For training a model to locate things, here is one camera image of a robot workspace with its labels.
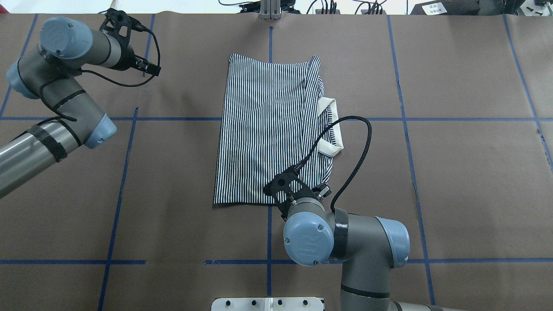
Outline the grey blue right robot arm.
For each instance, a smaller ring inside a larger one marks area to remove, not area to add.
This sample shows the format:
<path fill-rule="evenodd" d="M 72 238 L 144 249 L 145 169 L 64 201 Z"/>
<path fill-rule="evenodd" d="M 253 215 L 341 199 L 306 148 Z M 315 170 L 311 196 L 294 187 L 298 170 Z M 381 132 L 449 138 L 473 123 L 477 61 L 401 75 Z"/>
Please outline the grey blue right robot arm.
<path fill-rule="evenodd" d="M 407 228 L 399 221 L 349 214 L 337 207 L 326 211 L 322 199 L 331 189 L 309 187 L 290 167 L 263 188 L 275 200 L 285 221 L 283 244 L 297 264 L 312 267 L 342 262 L 342 311 L 441 311 L 436 305 L 393 301 L 391 271 L 404 267 L 410 254 Z"/>

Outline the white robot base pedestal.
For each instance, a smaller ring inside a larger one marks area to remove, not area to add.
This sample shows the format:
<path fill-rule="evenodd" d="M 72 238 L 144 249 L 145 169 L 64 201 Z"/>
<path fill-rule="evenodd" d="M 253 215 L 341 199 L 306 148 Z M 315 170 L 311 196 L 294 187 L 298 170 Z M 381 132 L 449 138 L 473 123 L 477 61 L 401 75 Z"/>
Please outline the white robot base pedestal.
<path fill-rule="evenodd" d="M 217 298 L 212 311 L 324 311 L 323 298 L 318 297 L 256 297 Z"/>

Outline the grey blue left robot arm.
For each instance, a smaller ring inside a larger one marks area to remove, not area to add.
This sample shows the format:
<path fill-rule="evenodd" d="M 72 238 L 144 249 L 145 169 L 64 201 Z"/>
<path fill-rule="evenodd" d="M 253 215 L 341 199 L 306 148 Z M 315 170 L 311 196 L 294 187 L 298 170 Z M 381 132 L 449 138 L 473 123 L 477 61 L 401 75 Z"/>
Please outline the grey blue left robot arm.
<path fill-rule="evenodd" d="M 136 18 L 113 8 L 105 12 L 99 29 L 53 16 L 43 23 L 40 41 L 6 72 L 10 87 L 26 98 L 40 100 L 54 113 L 34 124 L 1 148 L 1 196 L 5 197 L 81 146 L 94 149 L 117 132 L 108 114 L 76 80 L 83 65 L 111 70 L 136 69 L 156 77 L 156 63 L 134 53 L 132 32 L 154 32 Z"/>

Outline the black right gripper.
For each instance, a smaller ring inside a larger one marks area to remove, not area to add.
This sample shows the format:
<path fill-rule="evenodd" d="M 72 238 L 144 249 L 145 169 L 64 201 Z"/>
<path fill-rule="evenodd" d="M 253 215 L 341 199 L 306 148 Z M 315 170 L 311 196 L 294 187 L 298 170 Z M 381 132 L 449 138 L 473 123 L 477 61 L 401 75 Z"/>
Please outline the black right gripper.
<path fill-rule="evenodd" d="M 271 179 L 264 187 L 263 193 L 272 197 L 284 221 L 288 220 L 290 209 L 299 199 L 308 197 L 319 202 L 332 193 L 327 183 L 309 187 L 299 178 L 296 169 L 286 169 Z"/>

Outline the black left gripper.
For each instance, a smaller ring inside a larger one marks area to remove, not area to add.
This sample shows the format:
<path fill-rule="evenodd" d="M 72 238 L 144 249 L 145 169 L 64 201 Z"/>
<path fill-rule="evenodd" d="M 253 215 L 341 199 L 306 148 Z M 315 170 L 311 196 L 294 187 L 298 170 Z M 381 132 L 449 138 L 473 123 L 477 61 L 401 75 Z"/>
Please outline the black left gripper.
<path fill-rule="evenodd" d="M 130 36 L 133 30 L 149 32 L 145 25 L 122 10 L 110 8 L 105 12 L 105 19 L 99 31 L 107 36 L 110 53 L 101 66 L 118 71 L 133 68 L 152 76 L 159 76 L 161 71 L 159 64 L 154 64 L 134 53 L 130 45 Z"/>

